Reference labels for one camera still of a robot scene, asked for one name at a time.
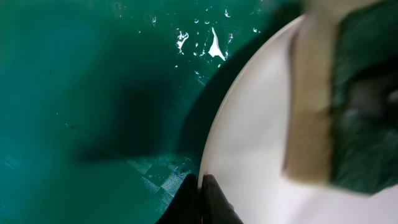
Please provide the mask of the green yellow sponge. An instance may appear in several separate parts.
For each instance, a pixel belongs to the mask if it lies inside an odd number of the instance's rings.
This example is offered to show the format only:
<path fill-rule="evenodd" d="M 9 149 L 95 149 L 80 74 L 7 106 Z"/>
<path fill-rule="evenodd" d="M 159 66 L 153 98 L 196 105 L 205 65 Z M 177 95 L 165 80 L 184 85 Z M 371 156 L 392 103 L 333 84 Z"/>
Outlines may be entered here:
<path fill-rule="evenodd" d="M 367 195 L 395 187 L 397 0 L 303 5 L 283 175 Z"/>

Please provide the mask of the pale pink plate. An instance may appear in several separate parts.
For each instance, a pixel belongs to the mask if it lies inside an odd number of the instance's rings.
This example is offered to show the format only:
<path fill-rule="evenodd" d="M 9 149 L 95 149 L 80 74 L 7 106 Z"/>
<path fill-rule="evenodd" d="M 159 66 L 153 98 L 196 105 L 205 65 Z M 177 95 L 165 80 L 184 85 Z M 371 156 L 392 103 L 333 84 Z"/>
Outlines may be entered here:
<path fill-rule="evenodd" d="M 200 166 L 244 223 L 396 223 L 397 188 L 373 196 L 285 178 L 294 19 L 245 64 L 211 126 Z"/>

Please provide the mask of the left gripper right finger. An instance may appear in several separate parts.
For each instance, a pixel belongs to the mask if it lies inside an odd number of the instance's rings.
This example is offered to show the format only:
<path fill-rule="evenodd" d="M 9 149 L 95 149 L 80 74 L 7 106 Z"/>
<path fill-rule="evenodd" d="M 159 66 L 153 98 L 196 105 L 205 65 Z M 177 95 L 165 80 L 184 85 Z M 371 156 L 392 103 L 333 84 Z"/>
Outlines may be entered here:
<path fill-rule="evenodd" d="M 211 174 L 202 179 L 201 214 L 203 224 L 243 224 Z"/>

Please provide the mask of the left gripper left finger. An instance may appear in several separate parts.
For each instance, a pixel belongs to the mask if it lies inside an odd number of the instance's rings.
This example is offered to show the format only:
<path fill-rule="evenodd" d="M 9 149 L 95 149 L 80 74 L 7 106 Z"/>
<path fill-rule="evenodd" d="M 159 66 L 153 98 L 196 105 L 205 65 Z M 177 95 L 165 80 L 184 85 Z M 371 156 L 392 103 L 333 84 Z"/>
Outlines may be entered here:
<path fill-rule="evenodd" d="M 197 177 L 188 174 L 164 214 L 155 224 L 200 224 Z"/>

